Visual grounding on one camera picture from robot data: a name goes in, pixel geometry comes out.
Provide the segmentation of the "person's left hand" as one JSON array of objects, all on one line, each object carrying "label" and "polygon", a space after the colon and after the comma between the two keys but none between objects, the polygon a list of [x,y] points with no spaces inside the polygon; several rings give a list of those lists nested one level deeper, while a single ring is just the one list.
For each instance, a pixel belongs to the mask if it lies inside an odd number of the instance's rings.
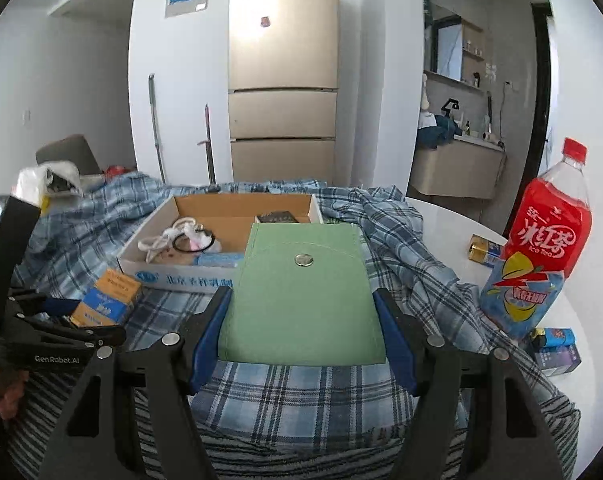
[{"label": "person's left hand", "polygon": [[16,416],[18,404],[24,396],[28,380],[27,370],[0,372],[0,417],[2,420],[10,420]]}]

